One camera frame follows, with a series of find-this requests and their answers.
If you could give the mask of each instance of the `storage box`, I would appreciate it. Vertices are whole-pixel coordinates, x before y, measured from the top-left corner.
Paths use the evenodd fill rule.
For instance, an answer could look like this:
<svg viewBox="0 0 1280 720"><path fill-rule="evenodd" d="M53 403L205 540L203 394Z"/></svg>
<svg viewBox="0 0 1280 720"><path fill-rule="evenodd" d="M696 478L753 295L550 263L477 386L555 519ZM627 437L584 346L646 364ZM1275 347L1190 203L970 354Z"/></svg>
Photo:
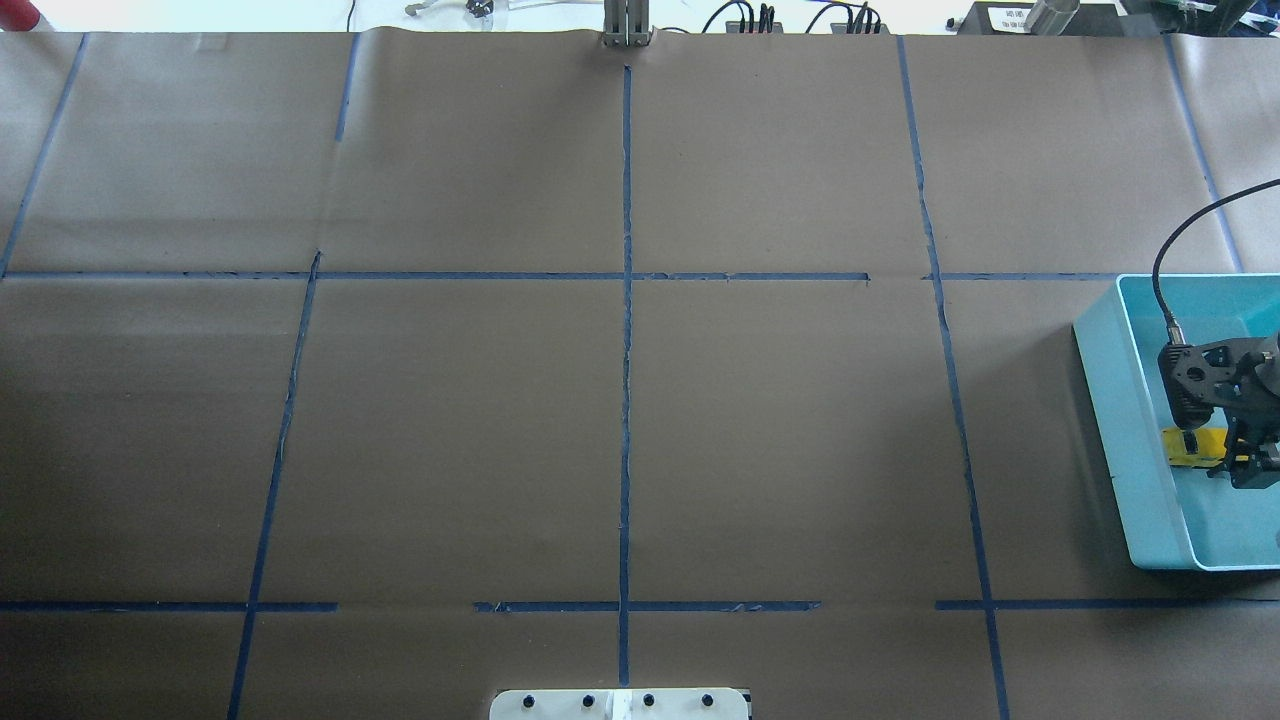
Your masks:
<svg viewBox="0 0 1280 720"><path fill-rule="evenodd" d="M1187 342L1280 329L1280 275L1161 275ZM1234 489L1225 475L1170 468L1174 427L1156 355L1169 341L1149 275L1120 275L1075 322L1093 411L1134 565L1147 569L1280 569L1280 484ZM1225 427L1222 411L1210 425Z"/></svg>

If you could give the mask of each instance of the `white label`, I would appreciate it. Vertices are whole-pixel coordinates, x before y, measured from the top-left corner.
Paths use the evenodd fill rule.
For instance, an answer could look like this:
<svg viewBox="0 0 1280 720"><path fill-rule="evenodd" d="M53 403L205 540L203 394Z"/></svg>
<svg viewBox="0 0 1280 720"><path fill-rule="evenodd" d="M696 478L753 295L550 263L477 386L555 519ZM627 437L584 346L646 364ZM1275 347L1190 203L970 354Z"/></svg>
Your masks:
<svg viewBox="0 0 1280 720"><path fill-rule="evenodd" d="M1021 8L987 8L991 29L1027 33L1027 10Z"/></svg>

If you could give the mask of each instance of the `black cable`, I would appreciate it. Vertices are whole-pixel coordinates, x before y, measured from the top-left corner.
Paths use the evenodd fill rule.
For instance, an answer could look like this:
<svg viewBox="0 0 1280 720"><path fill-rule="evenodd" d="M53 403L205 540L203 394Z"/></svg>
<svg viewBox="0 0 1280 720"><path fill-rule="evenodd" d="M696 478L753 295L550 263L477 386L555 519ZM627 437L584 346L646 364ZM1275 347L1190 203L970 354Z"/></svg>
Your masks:
<svg viewBox="0 0 1280 720"><path fill-rule="evenodd" d="M1169 304L1165 302L1165 293L1160 291L1160 264L1165 261L1165 252L1169 252L1169 247L1174 243L1175 240L1178 240L1178 236L1183 234L1183 231L1189 228L1192 223L1194 223L1196 220L1203 218L1204 215L1212 213L1213 210L1217 210L1219 208L1226 205L1228 202L1233 202L1242 197L1253 195L1254 192L1261 192L1268 187L1276 187L1276 186L1280 186L1280 178L1244 188L1240 192L1236 192L1234 195L1228 195L1226 197L1216 202L1210 202L1208 205L1197 210L1194 215L1183 220L1183 224L1178 225L1178 229L1174 231L1174 234L1169 236L1169 240L1165 241L1165 245L1160 247L1160 252L1156 254L1156 264L1151 266L1151 287L1152 290L1156 291L1156 302L1160 304L1160 311L1165 314L1165 324L1170 327L1170 331L1172 331L1172 328L1178 324L1178 320L1174 319L1174 314L1169 310Z"/></svg>
<svg viewBox="0 0 1280 720"><path fill-rule="evenodd" d="M826 5L822 6L820 10L818 10L818 14L814 15L812 20L809 20L809 27L804 28L804 33L809 35L809 31L813 29L813 26L818 24L818 19L822 18L823 13L826 13L827 10L829 10L832 8L844 8L845 12L849 13L849 27L854 27L854 6L852 5L849 5L846 3L827 3Z"/></svg>
<svg viewBox="0 0 1280 720"><path fill-rule="evenodd" d="M748 3L746 0L728 0L728 3L724 3L723 5L719 6L718 10L712 13L712 17L707 18L707 24L703 26L703 32L707 32L712 27L712 23L716 22L716 18L719 17L719 14L723 13L724 10L730 9L732 5L737 5L739 13L742 12L744 6L746 8L746 14L749 18L746 20L746 27L751 27L753 24L755 24L755 8L751 8L750 3Z"/></svg>

